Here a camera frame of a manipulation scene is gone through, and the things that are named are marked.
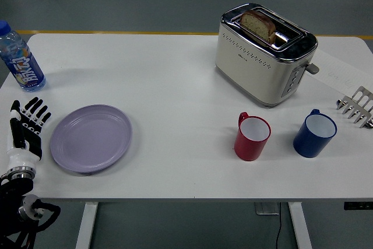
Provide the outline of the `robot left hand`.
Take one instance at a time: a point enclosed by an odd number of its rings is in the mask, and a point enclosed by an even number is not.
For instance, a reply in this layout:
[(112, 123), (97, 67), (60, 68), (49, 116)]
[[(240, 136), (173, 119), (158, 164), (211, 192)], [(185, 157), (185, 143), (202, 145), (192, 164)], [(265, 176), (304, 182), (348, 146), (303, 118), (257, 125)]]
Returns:
[(41, 131), (51, 117), (48, 106), (35, 97), (24, 107), (15, 100), (10, 108), (7, 156), (9, 170), (35, 169), (42, 158)]

